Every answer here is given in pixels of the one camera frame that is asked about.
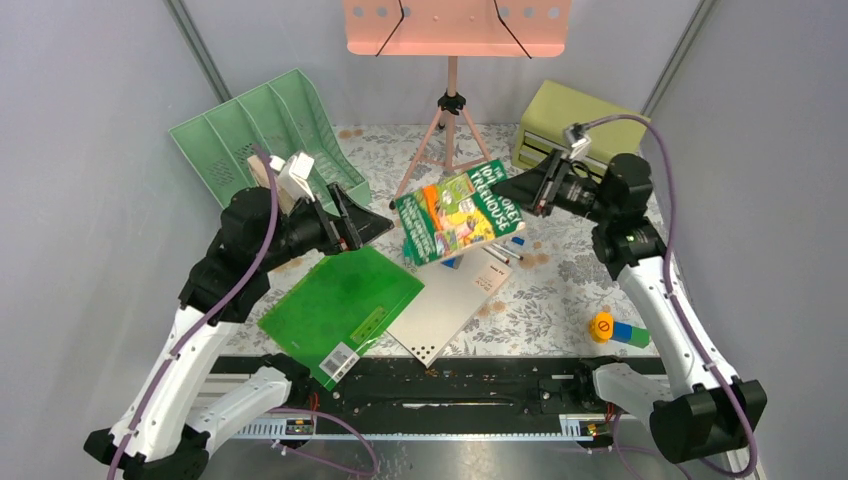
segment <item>marker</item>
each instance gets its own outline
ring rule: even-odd
[[[498,245],[498,244],[493,243],[492,246],[495,247],[495,249],[497,251],[503,253],[504,255],[510,256],[510,257],[518,259],[518,260],[524,260],[524,256],[513,252],[512,250],[504,247],[503,245]]]
[[[501,255],[501,253],[498,252],[497,250],[489,247],[488,245],[483,247],[483,250],[485,250],[486,253],[488,253],[489,255],[491,255],[491,256],[497,258],[498,260],[502,261],[503,263],[509,265],[509,259],[506,258],[505,256]]]

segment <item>tabletop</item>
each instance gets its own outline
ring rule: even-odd
[[[514,175],[510,148],[517,125],[481,125],[493,158],[500,158]],[[339,144],[348,160],[368,180],[369,208],[399,221],[388,204],[427,129],[425,125],[336,127]],[[425,156],[444,156],[444,132],[430,140]],[[455,163],[474,160],[480,152],[465,125],[457,126]],[[440,167],[419,164],[409,191],[438,181],[446,175]],[[443,356],[656,356],[651,343],[640,349],[610,341],[598,344],[589,337],[588,322],[599,312],[612,313],[617,321],[644,327],[633,304],[592,251],[594,224],[557,211],[548,218],[525,215],[527,228],[519,235],[523,246],[510,244],[524,255],[512,277],[457,334]],[[662,231],[656,201],[648,205],[648,217]],[[377,250],[403,265],[403,232],[396,228],[374,242]],[[227,344],[224,355],[262,355],[280,351],[256,321],[312,268],[321,255],[316,252],[295,259],[270,275],[271,289],[250,314],[246,324]],[[369,356],[410,356],[388,333],[371,347]]]

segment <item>gray floor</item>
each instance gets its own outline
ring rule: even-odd
[[[653,448],[645,429],[636,421],[623,421],[621,444]],[[552,442],[375,442],[381,480],[530,480],[530,479],[630,479],[613,454],[562,453],[576,444]],[[306,451],[355,468],[368,469],[368,455],[354,442],[313,442]],[[683,479],[664,460],[638,453],[625,454],[645,479]],[[699,462],[685,467],[693,478],[722,478]],[[269,444],[230,441],[211,459],[201,480],[342,480],[353,479],[329,467],[289,455],[281,457]]]

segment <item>orange cap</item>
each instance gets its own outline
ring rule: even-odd
[[[589,322],[589,335],[598,343],[607,343],[612,338],[612,326],[615,321],[608,312],[599,313],[594,320]]]

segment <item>green book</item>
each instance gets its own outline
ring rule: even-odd
[[[259,320],[259,328],[327,390],[424,288],[374,250],[325,257]]]
[[[490,190],[506,179],[492,160],[398,198],[407,256],[415,265],[447,260],[522,230],[518,206]]]

